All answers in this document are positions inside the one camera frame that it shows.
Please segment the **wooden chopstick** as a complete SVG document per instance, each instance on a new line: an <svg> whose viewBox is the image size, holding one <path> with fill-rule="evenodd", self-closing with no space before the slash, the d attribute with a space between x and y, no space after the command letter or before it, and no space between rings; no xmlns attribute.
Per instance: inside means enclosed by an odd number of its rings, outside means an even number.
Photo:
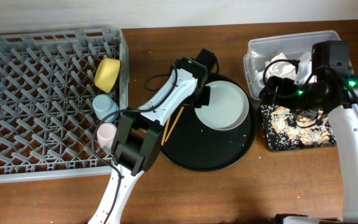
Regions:
<svg viewBox="0 0 358 224"><path fill-rule="evenodd" d="M164 142L165 142L165 139L166 139L166 136L167 136L167 132L168 132L169 124L170 124L170 117L168 117L168 119L167 119L167 121L165 123L164 132L163 132L162 141L161 141L161 146L164 145Z"/></svg>
<svg viewBox="0 0 358 224"><path fill-rule="evenodd" d="M178 120L179 120L179 118L180 118L180 116L181 116L183 110L184 110L184 107L182 106L182 107L180 108L180 110L179 110L177 116L176 116L175 119L173 120L173 123L172 123L172 125L170 126L170 129L168 129L167 136L166 136L166 139L165 139L165 142L164 142L164 143L166 143L167 140L169 139L169 137L170 137L171 133L173 132L173 129L174 129L174 127L176 126L176 124L177 124L177 122L178 122Z"/></svg>

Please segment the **white napkin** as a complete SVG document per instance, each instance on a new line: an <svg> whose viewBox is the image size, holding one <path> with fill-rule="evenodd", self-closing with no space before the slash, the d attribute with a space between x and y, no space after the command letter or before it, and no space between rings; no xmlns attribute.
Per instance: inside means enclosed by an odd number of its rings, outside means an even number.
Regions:
<svg viewBox="0 0 358 224"><path fill-rule="evenodd" d="M253 81L263 83L263 73L267 65L276 60L287 60L287 56L280 52L275 53L273 57L270 59L267 58L257 58L255 60L255 72ZM271 65L268 68L266 73L266 80L268 80L271 76L276 76L280 78L289 78L294 80L296 78L296 67L288 62L277 62Z"/></svg>

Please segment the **grey round plate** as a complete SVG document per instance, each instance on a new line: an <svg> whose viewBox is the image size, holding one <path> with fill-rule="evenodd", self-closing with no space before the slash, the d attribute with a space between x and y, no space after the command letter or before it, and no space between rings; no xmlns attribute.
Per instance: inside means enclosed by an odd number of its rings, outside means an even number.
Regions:
<svg viewBox="0 0 358 224"><path fill-rule="evenodd" d="M197 118L207 127L228 131L238 127L249 114L249 100L238 85L228 81L214 81L210 87L209 105L195 108Z"/></svg>

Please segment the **yellow plastic bowl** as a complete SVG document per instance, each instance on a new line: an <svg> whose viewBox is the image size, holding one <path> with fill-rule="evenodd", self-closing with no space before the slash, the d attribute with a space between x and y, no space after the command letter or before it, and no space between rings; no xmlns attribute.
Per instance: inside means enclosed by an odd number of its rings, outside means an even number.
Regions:
<svg viewBox="0 0 358 224"><path fill-rule="evenodd" d="M113 89L115 82L118 78L120 67L121 61L118 59L102 59L94 78L94 83L96 87L98 87L105 93L109 93Z"/></svg>

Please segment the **blue plastic cup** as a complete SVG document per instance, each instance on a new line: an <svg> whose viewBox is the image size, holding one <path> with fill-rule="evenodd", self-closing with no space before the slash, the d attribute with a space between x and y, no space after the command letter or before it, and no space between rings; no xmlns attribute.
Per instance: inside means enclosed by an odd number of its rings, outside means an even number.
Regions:
<svg viewBox="0 0 358 224"><path fill-rule="evenodd" d="M106 94L97 95L92 104L94 112L100 121L107 115L119 110L118 104Z"/></svg>

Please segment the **pink plastic cup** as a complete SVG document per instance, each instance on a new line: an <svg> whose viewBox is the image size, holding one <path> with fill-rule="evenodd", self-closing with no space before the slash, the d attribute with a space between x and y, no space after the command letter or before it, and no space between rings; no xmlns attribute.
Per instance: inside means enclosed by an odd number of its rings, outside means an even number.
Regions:
<svg viewBox="0 0 358 224"><path fill-rule="evenodd" d="M97 142L100 147L111 148L117 127L112 123L103 123L96 132Z"/></svg>

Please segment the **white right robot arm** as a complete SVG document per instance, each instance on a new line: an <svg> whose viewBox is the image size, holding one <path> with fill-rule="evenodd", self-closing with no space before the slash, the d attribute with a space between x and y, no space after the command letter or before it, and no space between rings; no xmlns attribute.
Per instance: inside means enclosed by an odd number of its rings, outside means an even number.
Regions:
<svg viewBox="0 0 358 224"><path fill-rule="evenodd" d="M296 110L322 110L336 137L342 184L343 223L358 223L358 75L353 72L349 44L341 40L316 43L310 77L303 84L289 78L262 77L261 100Z"/></svg>

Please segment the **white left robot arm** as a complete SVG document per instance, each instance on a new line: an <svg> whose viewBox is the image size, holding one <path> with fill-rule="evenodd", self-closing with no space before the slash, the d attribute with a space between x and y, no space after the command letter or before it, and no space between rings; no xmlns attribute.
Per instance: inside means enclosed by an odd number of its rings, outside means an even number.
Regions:
<svg viewBox="0 0 358 224"><path fill-rule="evenodd" d="M144 105L118 110L117 131L108 152L112 169L108 185L90 223L119 223L136 182L156 161L169 117L182 106L200 108L209 104L206 81L218 60L202 49L196 58L183 57L170 67L170 76Z"/></svg>

